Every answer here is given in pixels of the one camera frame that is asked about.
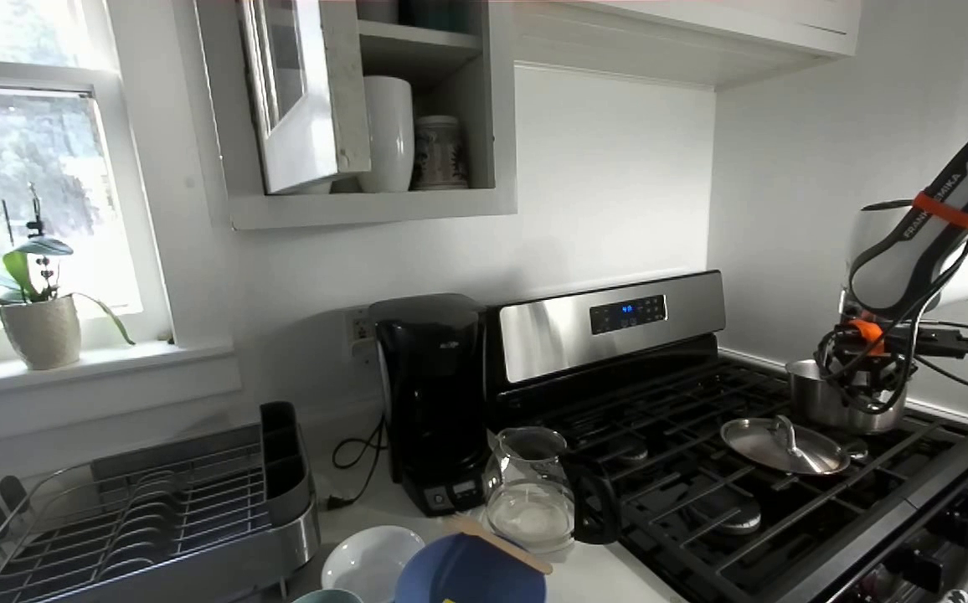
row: window sill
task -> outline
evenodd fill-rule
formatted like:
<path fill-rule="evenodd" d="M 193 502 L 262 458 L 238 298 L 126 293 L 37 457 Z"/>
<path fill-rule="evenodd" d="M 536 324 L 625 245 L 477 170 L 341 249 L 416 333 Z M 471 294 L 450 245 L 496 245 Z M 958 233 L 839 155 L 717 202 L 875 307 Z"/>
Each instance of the window sill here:
<path fill-rule="evenodd" d="M 26 373 L 0 362 L 0 439 L 241 390 L 231 346 L 82 353 L 79 366 Z"/>

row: potted plant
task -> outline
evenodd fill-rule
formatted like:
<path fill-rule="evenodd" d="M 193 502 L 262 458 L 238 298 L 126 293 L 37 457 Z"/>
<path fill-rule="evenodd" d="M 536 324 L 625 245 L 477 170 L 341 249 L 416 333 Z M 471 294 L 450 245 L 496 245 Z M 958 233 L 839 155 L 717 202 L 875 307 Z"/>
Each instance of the potted plant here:
<path fill-rule="evenodd" d="M 61 253 L 72 253 L 72 249 L 61 237 L 44 237 L 41 199 L 33 195 L 37 219 L 26 220 L 31 241 L 9 249 L 3 253 L 3 268 L 9 275 L 9 288 L 0 294 L 0 322 L 26 362 L 26 368 L 61 368 L 78 366 L 79 358 L 79 318 L 78 318 L 78 294 L 61 294 Z M 116 336 L 135 346 L 123 322 L 97 298 L 95 301 L 116 327 Z"/>

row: wall cabinet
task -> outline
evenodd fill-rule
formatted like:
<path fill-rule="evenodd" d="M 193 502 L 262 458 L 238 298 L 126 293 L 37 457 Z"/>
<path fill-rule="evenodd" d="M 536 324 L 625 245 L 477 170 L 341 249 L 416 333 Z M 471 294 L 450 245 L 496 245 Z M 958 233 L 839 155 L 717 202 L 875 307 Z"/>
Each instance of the wall cabinet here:
<path fill-rule="evenodd" d="M 300 49 L 317 48 L 325 52 L 325 76 L 308 83 L 308 60 L 299 60 L 317 114 L 306 122 L 314 127 L 334 127 L 325 142 L 325 160 L 310 160 L 317 188 L 273 191 L 264 173 L 271 155 L 271 122 L 253 107 L 262 89 L 262 63 L 245 48 L 251 0 L 193 0 L 197 35 L 206 66 L 206 107 L 219 127 L 219 155 L 226 188 L 226 219 L 233 229 L 329 229 L 329 224 L 376 224 L 376 220 L 419 220 L 419 219 L 462 219 L 462 213 L 508 213 L 512 202 L 512 58 L 508 58 L 508 10 L 486 0 L 451 0 L 451 28 L 416 28 L 359 20 L 344 0 L 262 0 L 271 6 L 299 3 L 317 28 L 306 30 Z M 419 114 L 454 114 L 462 123 L 462 155 L 470 188 L 459 191 L 405 191 L 405 195 L 364 195 L 350 188 L 350 170 L 360 170 L 359 142 L 367 142 L 360 114 L 360 76 L 391 74 L 413 83 L 413 104 Z"/>
<path fill-rule="evenodd" d="M 861 0 L 536 0 L 520 58 L 732 86 L 857 49 Z"/>

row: open cabinet door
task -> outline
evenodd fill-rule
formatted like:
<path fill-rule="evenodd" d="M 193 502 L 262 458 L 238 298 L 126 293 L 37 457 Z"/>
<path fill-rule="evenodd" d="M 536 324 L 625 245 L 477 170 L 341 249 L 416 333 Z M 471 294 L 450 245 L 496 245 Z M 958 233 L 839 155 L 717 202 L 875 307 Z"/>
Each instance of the open cabinet door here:
<path fill-rule="evenodd" d="M 350 0 L 241 0 L 264 191 L 372 170 Z"/>

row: window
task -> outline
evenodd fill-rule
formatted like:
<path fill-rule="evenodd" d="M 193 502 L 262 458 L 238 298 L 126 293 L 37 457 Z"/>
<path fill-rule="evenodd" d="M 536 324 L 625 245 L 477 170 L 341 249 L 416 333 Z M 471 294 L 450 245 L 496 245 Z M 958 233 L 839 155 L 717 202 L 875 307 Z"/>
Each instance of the window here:
<path fill-rule="evenodd" d="M 167 336 L 123 83 L 100 0 L 0 0 L 0 253 L 46 233 L 72 245 L 61 288 L 107 301 L 135 337 Z M 79 301 L 87 346 L 114 327 Z"/>

